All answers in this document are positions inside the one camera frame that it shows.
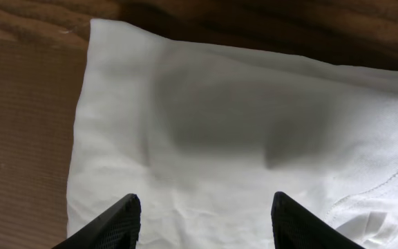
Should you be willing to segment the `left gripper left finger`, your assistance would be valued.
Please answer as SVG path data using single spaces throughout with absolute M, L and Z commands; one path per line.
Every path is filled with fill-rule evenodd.
M 138 196 L 127 194 L 53 249 L 135 249 L 140 217 Z

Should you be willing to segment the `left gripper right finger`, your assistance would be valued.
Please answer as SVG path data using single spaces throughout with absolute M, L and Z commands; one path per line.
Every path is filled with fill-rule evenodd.
M 284 192 L 276 192 L 272 203 L 275 249 L 363 249 Z

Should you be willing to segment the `white t-shirt with black tag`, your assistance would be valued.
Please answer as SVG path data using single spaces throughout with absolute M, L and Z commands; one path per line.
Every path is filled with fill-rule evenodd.
M 272 248 L 279 191 L 360 246 L 398 248 L 398 71 L 91 21 L 68 235 L 134 193 L 140 248 Z

